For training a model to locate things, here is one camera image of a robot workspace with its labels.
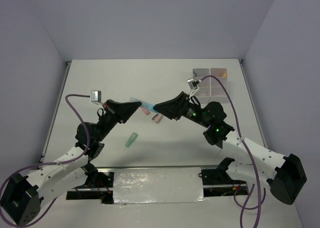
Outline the blue highlighter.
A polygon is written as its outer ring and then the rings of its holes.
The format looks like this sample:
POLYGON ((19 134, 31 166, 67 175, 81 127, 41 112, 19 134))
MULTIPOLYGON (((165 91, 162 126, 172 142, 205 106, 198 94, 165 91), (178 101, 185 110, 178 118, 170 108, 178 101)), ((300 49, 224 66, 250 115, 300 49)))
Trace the blue highlighter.
POLYGON ((151 104, 151 103, 148 103, 146 101, 143 101, 143 100, 140 100, 140 99, 137 99, 137 98, 134 98, 134 97, 131 97, 130 102, 140 102, 141 105, 140 107, 145 109, 145 110, 148 110, 150 112, 153 112, 153 113, 158 113, 158 111, 154 110, 154 104, 151 104))

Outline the pink correction tape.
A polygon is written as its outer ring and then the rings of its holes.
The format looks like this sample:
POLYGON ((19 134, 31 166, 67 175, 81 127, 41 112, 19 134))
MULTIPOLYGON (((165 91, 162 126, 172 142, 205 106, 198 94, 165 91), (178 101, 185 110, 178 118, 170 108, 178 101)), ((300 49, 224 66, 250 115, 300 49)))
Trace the pink correction tape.
POLYGON ((149 115, 151 112, 145 108, 141 108, 145 115, 149 115))

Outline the clear tape roll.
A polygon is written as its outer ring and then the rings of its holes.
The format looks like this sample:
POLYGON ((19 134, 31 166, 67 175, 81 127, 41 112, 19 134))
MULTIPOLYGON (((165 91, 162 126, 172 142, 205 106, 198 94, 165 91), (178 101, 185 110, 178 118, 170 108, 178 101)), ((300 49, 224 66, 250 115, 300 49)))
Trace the clear tape roll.
POLYGON ((209 97, 209 95, 207 93, 204 93, 204 92, 199 93, 198 96, 199 97, 209 97))

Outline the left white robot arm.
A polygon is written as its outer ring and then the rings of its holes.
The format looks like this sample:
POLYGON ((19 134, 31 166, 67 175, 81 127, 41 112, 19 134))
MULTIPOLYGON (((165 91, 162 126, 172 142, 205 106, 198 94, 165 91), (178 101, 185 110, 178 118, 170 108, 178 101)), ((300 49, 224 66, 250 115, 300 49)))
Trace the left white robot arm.
POLYGON ((70 189, 97 184, 96 167, 91 163, 104 148, 103 139, 117 124, 126 123, 141 102, 101 104, 96 123, 81 121, 76 131, 76 144, 52 162, 37 164, 36 170, 22 175, 14 172, 0 188, 0 206, 11 218, 9 225, 27 228, 38 222, 37 215, 46 205, 70 189))

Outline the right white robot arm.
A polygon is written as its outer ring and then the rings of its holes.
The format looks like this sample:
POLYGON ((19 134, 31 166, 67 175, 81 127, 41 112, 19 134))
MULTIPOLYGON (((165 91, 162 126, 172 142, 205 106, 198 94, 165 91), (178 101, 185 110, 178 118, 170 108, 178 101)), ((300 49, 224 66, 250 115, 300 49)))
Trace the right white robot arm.
POLYGON ((217 172, 218 180, 228 184, 232 180, 254 183, 269 189, 280 202, 292 205, 307 181, 300 158, 269 150, 256 142, 240 136, 238 131, 224 120, 227 114, 217 101, 205 107, 191 102, 185 92, 177 97, 156 104, 153 109, 170 120, 184 117, 205 127, 206 141, 221 149, 218 157, 222 168, 217 172))

